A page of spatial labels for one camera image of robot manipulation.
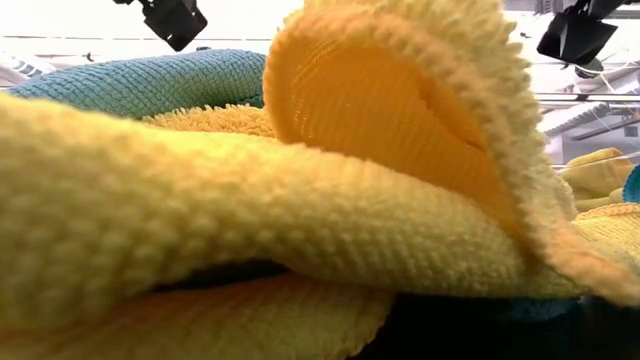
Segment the teal microfiber towel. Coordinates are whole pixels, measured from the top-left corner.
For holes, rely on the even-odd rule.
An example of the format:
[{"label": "teal microfiber towel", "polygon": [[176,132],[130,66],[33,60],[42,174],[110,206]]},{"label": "teal microfiber towel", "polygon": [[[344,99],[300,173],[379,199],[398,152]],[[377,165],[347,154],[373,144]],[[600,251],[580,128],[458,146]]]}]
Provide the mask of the teal microfiber towel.
[{"label": "teal microfiber towel", "polygon": [[[204,105],[249,104],[262,107],[264,65],[265,57],[261,54],[241,50],[207,50],[72,67],[17,86],[11,92],[129,118]],[[172,290],[176,287],[224,286],[287,271],[276,264],[264,262],[215,270],[195,273]],[[462,299],[457,303],[462,307],[473,307],[496,321],[539,322],[569,311],[576,302]]]},{"label": "teal microfiber towel", "polygon": [[205,105],[262,107],[264,66],[262,54],[206,50],[71,67],[9,92],[133,118]]},{"label": "teal microfiber towel", "polygon": [[640,203],[640,166],[636,166],[627,177],[622,188],[622,201]]}]

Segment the yellow towel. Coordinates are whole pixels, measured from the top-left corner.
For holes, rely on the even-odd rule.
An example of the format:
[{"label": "yellow towel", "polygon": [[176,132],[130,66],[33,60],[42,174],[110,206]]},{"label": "yellow towel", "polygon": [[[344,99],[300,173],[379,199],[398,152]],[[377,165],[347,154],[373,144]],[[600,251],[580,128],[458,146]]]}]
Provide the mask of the yellow towel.
[{"label": "yellow towel", "polygon": [[615,148],[605,148],[577,157],[560,172],[573,189],[576,209],[585,212],[622,202],[622,187],[633,163]]},{"label": "yellow towel", "polygon": [[[397,291],[637,305],[640,206],[575,217],[512,29],[497,0],[310,1],[265,111],[0,96],[0,359],[344,359]],[[264,258],[296,275],[147,293]]]}]

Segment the yellow microfiber towel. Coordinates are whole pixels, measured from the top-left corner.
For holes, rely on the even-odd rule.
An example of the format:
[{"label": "yellow microfiber towel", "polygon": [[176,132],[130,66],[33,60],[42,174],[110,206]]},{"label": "yellow microfiber towel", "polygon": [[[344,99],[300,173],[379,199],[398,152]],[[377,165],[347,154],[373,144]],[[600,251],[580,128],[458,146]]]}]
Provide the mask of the yellow microfiber towel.
[{"label": "yellow microfiber towel", "polygon": [[[265,110],[0,96],[0,359],[344,359],[398,291],[637,305],[640,205],[576,217],[512,29],[494,0],[309,1]],[[295,274],[149,293],[250,259]]]},{"label": "yellow microfiber towel", "polygon": [[633,163],[615,148],[605,148],[577,157],[560,172],[573,189],[579,212],[622,202],[622,187]]}]

